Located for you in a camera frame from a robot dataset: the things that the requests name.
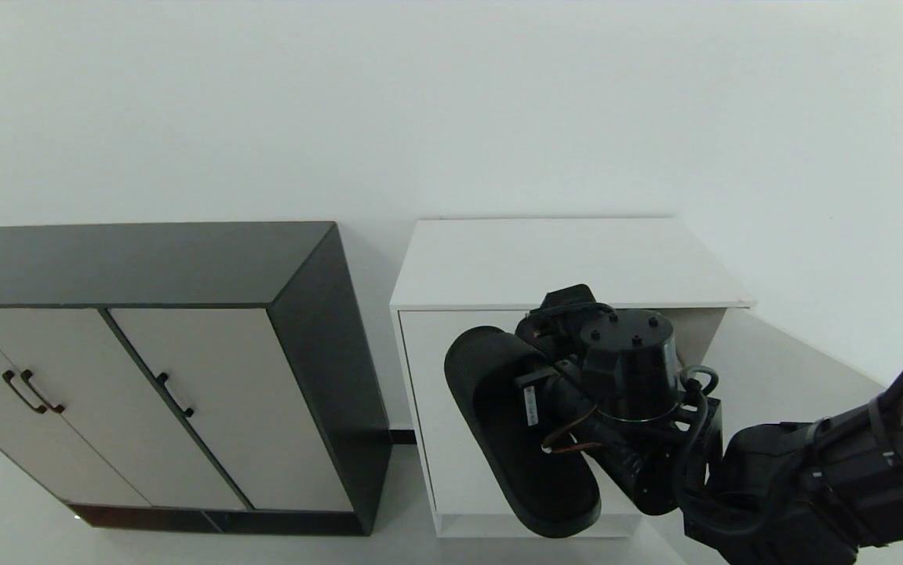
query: cabinet top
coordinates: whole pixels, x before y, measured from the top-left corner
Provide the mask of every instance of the cabinet top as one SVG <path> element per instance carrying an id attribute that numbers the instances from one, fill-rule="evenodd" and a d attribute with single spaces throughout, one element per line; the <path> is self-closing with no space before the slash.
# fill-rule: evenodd
<path id="1" fill-rule="evenodd" d="M 756 303 L 677 218 L 481 219 L 416 224 L 393 310 L 530 310 L 587 283 L 620 308 Z"/>
<path id="2" fill-rule="evenodd" d="M 0 228 L 0 307 L 262 307 L 335 222 Z"/>

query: label sticker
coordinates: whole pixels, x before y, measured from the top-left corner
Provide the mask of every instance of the label sticker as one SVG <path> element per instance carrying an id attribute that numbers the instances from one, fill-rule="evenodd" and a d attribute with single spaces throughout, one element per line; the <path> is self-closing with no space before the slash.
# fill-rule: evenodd
<path id="1" fill-rule="evenodd" d="M 538 425 L 538 404 L 534 399 L 534 386 L 524 387 L 524 412 L 527 414 L 527 425 Z"/>

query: cabinet handle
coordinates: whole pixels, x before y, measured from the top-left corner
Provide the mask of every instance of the cabinet handle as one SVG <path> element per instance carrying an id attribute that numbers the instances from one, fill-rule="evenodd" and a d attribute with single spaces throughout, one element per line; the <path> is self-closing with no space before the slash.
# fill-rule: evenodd
<path id="1" fill-rule="evenodd" d="M 43 404 L 46 404 L 50 408 L 50 411 L 52 411 L 54 414 L 61 414 L 61 412 L 64 412 L 63 404 L 57 404 L 57 405 L 50 404 L 50 401 L 47 400 L 46 398 L 43 398 L 43 394 L 40 394 L 39 390 L 36 390 L 35 386 L 32 386 L 32 383 L 29 382 L 29 379 L 32 379 L 32 371 L 31 370 L 26 369 L 25 371 L 22 371 L 20 373 L 20 375 L 18 375 L 18 378 L 22 379 L 22 382 L 25 383 L 25 386 L 29 387 L 29 390 L 32 390 L 32 393 L 36 394 L 36 398 L 39 398 L 40 402 L 42 402 Z"/>
<path id="2" fill-rule="evenodd" d="M 168 373 L 159 374 L 157 377 L 155 377 L 155 380 L 157 380 L 158 384 L 162 387 L 163 390 L 165 390 L 165 394 L 169 395 L 169 398 L 171 398 L 172 402 L 176 405 L 176 408 L 179 408 L 179 411 L 182 412 L 182 414 L 186 416 L 186 418 L 189 418 L 193 415 L 193 408 L 187 408 L 183 410 L 182 405 L 179 404 L 179 401 L 176 400 L 176 397 L 172 395 L 172 391 L 169 390 L 169 386 L 167 384 L 169 382 Z"/>
<path id="3" fill-rule="evenodd" d="M 18 391 L 18 389 L 15 388 L 14 383 L 11 382 L 11 380 L 14 378 L 15 378 L 14 371 L 6 371 L 6 372 L 2 373 L 2 379 L 5 380 L 6 385 L 8 385 L 9 388 L 13 390 L 13 392 L 15 393 L 15 396 L 18 396 L 22 399 L 23 404 L 27 405 L 29 407 L 29 409 L 36 412 L 37 414 L 43 414 L 43 412 L 46 412 L 46 406 L 43 406 L 42 404 L 40 404 L 39 406 L 34 406 L 34 405 L 32 405 L 31 402 L 26 400 L 24 396 L 22 396 L 22 393 L 20 391 Z"/>

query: white floor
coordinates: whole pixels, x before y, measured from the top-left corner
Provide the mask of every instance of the white floor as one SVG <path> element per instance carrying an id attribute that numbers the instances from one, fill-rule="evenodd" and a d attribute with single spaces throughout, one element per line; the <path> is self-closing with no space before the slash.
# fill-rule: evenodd
<path id="1" fill-rule="evenodd" d="M 9 563 L 684 565 L 645 524 L 629 540 L 437 540 L 415 447 L 396 447 L 369 538 L 97 530 L 0 454 L 0 565 Z"/>

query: white cabinet top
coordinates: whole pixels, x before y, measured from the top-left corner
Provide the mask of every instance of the white cabinet top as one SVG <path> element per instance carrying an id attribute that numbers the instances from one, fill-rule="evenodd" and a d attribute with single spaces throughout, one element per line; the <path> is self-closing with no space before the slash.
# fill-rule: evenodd
<path id="1" fill-rule="evenodd" d="M 417 222 L 391 307 L 530 310 L 578 283 L 618 308 L 756 303 L 677 218 L 479 219 Z"/>

